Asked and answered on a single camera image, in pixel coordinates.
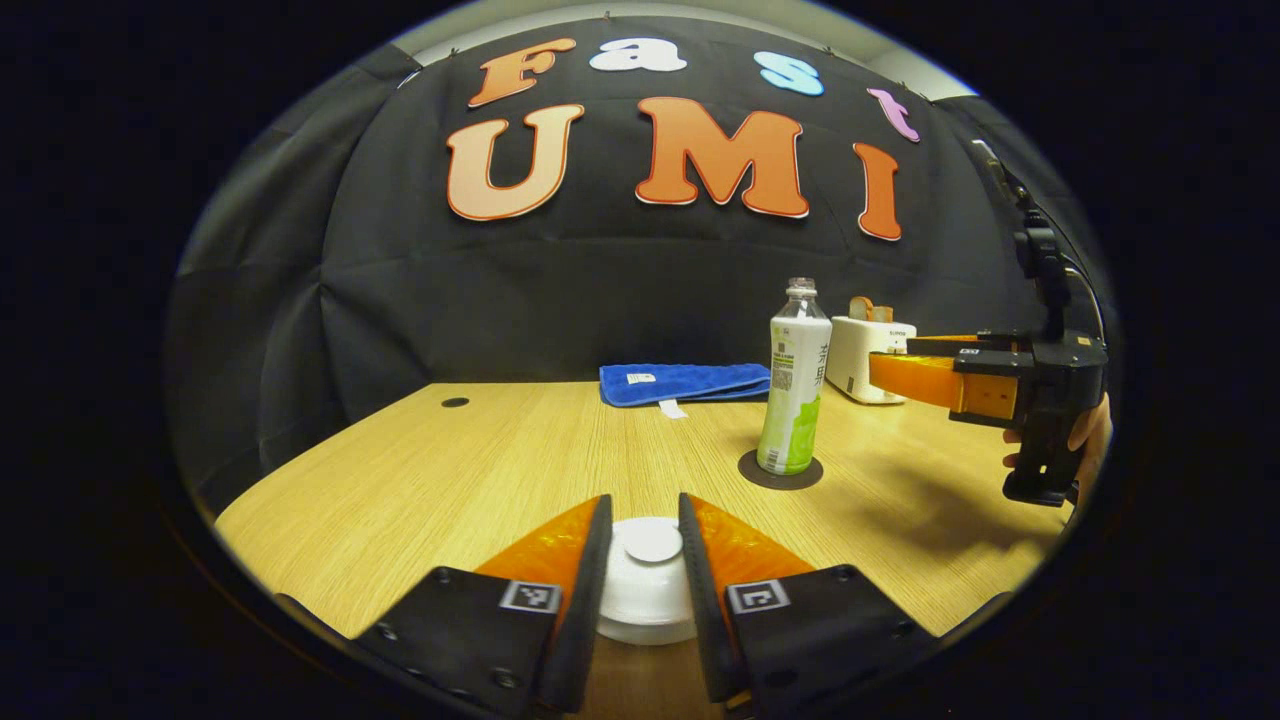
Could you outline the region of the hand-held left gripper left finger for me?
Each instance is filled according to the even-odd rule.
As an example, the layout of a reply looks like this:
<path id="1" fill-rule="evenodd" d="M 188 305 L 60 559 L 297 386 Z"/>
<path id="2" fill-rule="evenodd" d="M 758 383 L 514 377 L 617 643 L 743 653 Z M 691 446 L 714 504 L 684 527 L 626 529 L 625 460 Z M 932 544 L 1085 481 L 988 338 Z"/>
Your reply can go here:
<path id="1" fill-rule="evenodd" d="M 613 538 L 599 495 L 474 570 L 438 566 L 355 647 L 475 719 L 561 719 L 585 697 Z"/>

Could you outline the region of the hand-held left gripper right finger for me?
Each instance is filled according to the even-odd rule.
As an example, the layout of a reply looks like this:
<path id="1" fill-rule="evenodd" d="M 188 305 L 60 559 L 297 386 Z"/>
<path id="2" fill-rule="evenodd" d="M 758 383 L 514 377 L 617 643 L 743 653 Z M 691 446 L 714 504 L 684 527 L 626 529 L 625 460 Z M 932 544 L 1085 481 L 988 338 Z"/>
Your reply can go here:
<path id="1" fill-rule="evenodd" d="M 940 642 L 855 566 L 815 568 L 704 498 L 678 497 L 678 532 L 707 693 L 727 719 L 836 717 L 837 700 Z"/>

